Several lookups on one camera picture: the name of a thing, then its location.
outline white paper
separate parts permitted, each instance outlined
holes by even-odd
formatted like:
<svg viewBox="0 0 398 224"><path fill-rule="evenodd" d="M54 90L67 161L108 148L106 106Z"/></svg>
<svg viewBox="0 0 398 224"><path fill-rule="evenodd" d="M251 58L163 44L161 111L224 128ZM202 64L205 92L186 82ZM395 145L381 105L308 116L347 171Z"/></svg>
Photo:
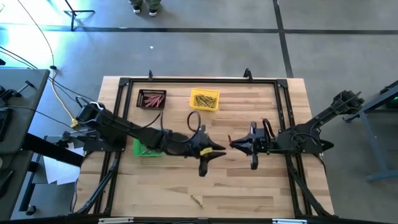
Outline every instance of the white paper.
<svg viewBox="0 0 398 224"><path fill-rule="evenodd" d="M44 156L43 160L47 183L51 184L58 179L58 161L47 156Z"/></svg>
<svg viewBox="0 0 398 224"><path fill-rule="evenodd" d="M68 150L74 153L83 155L83 148L74 148L73 143L68 143ZM44 156L45 173L47 176L47 182L51 184L57 181L57 185L67 184L77 180L80 174L80 167L76 167L64 162L59 162L55 159Z"/></svg>
<svg viewBox="0 0 398 224"><path fill-rule="evenodd" d="M83 148L71 149L72 152L77 153L79 155L83 155ZM80 175L80 167L73 166L70 164L66 164L60 162L60 170L62 170L63 175L61 175L57 180L57 185L68 184L75 182Z"/></svg>

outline yellow cable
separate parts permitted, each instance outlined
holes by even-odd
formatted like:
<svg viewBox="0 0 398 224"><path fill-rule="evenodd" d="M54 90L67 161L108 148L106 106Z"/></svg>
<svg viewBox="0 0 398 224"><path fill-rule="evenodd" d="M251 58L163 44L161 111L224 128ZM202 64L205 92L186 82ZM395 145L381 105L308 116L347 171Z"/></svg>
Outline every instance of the yellow cable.
<svg viewBox="0 0 398 224"><path fill-rule="evenodd" d="M54 87L54 78L55 78L55 70L52 70L52 80L51 80L51 87L52 87L52 91L54 92L55 96L57 97L58 101L62 104L63 109L65 109L65 111L69 114L70 119L74 119L73 115L71 114L71 112L69 111L69 109L67 108L67 106L65 106L64 102L61 100L60 96L58 96L57 91L55 90Z"/></svg>
<svg viewBox="0 0 398 224"><path fill-rule="evenodd" d="M37 28L39 29L39 31L42 33L45 41L47 42L47 45L49 46L50 52L51 52L51 58L52 58L52 65L54 66L54 54L52 52L52 48L50 46L49 41L47 40L47 38L45 37L42 29L40 29L39 25L37 25L36 21L33 19L33 17L30 15L30 13L27 11L27 9L25 8L25 6L20 2L20 0L18 0L19 4L25 9L25 12L29 15L29 17L32 19L32 21L35 23L35 25L37 26ZM55 70L52 70L52 81L51 81L51 87L52 87L52 91L54 92L55 96L57 97L58 101L62 104L63 109L65 109L65 111L68 113L70 119L72 119L72 124L70 125L72 128L77 127L78 122L77 120L73 117L73 115L71 114L71 112L68 110L67 106L65 106L64 102L62 101L62 99L58 96L57 91L54 88L54 79L55 79Z"/></svg>

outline concrete floor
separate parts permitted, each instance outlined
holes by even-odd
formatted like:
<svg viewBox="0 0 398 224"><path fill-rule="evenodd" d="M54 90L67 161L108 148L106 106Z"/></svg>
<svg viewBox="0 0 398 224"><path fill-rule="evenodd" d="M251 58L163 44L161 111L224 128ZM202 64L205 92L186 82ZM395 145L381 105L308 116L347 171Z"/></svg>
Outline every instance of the concrete floor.
<svg viewBox="0 0 398 224"><path fill-rule="evenodd" d="M16 1L0 0L0 26L31 24ZM22 1L39 24L68 26L63 1ZM159 16L147 9L139 16L125 0L70 1L76 9L94 9L82 14L88 27L176 28L277 28L272 0L173 0L163 2ZM286 29L398 29L394 0L280 0ZM98 96L105 75L226 76L240 77L246 67L255 77L286 77L278 34L142 33L142 32L45 32L60 69L57 80L84 95ZM304 78L313 114L321 112L341 90L362 91L369 100L384 86L397 80L398 35L303 35L287 34L287 47L294 77ZM0 45L40 68L48 68L50 52L34 27L11 27L0 31ZM21 66L18 62L9 66ZM78 107L63 96L74 114ZM39 111L65 123L70 119L46 88ZM385 146L393 148L397 121L372 119ZM61 134L65 127L37 115L30 132L37 136ZM339 118L323 127L324 139L335 143L325 153L328 183L335 213L356 218L396 223L398 180L374 183L366 174L376 171L375 161L361 123L345 124ZM398 154L390 153L392 161ZM33 217L68 213L72 185L37 186ZM13 218L27 218L14 212Z"/></svg>

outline black tray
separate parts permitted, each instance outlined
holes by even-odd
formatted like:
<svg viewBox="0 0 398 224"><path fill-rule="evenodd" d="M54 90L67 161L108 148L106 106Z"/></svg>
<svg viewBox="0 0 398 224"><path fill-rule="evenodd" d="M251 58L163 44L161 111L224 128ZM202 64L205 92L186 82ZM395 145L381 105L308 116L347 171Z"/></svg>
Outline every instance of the black tray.
<svg viewBox="0 0 398 224"><path fill-rule="evenodd" d="M139 90L138 92L138 97L137 97L137 107L144 109L144 110L162 110L164 109L164 106L166 105L166 90ZM154 96L157 99L158 96L160 97L160 103L153 103L152 105L148 104L150 103L150 98Z"/></svg>

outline pant leg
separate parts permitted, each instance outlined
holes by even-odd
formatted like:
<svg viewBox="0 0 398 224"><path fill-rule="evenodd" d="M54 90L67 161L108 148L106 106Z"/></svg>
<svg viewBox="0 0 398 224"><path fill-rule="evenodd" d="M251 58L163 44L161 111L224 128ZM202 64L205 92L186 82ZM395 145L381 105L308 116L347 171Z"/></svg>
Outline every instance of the pant leg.
<svg viewBox="0 0 398 224"><path fill-rule="evenodd" d="M131 0L130 2L133 6L141 7L142 5L142 0Z"/></svg>
<svg viewBox="0 0 398 224"><path fill-rule="evenodd" d="M149 9L158 10L160 8L160 1L161 0L145 0Z"/></svg>

